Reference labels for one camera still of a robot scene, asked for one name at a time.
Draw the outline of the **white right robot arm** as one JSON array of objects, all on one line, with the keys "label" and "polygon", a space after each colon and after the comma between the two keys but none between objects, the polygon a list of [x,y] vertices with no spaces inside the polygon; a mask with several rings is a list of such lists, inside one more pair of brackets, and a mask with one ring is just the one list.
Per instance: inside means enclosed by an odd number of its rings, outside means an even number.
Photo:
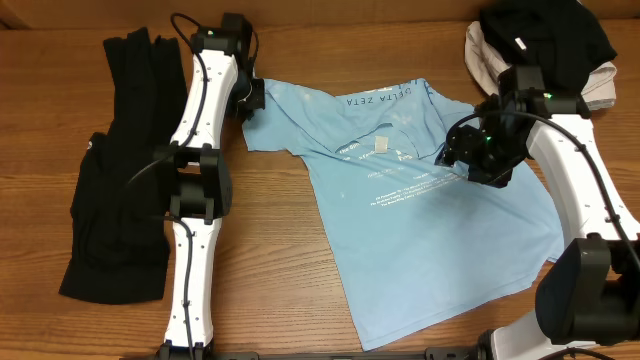
[{"label": "white right robot arm", "polygon": [[505,187],[534,160],[549,186],[565,249],[540,281],[534,309],[482,334],[464,359],[598,358],[594,348],[639,338],[639,223],[599,154],[583,98],[546,89],[537,66],[513,66],[499,92],[447,132],[440,166],[464,163],[471,182]]}]

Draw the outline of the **light blue t-shirt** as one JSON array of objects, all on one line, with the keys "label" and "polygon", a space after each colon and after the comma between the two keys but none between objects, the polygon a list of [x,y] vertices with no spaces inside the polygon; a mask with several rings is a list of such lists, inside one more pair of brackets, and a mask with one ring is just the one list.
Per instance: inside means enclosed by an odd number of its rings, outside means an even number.
[{"label": "light blue t-shirt", "polygon": [[269,80],[243,126],[250,150],[304,161],[364,350],[529,288],[563,250],[528,165],[498,189],[436,164],[472,110],[421,78],[343,96]]}]

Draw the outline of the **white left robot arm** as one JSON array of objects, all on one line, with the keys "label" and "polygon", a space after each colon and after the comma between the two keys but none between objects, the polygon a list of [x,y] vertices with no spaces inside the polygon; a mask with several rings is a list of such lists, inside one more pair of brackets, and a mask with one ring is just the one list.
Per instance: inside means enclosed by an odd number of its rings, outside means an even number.
[{"label": "white left robot arm", "polygon": [[188,99],[169,145],[156,152],[157,179],[170,194],[163,218],[175,240],[172,306],[158,359],[214,356],[214,255],[232,205],[222,125],[226,116],[246,120],[265,106],[264,82],[255,75],[258,37],[244,15],[226,13],[217,28],[198,26],[186,42],[194,65]]}]

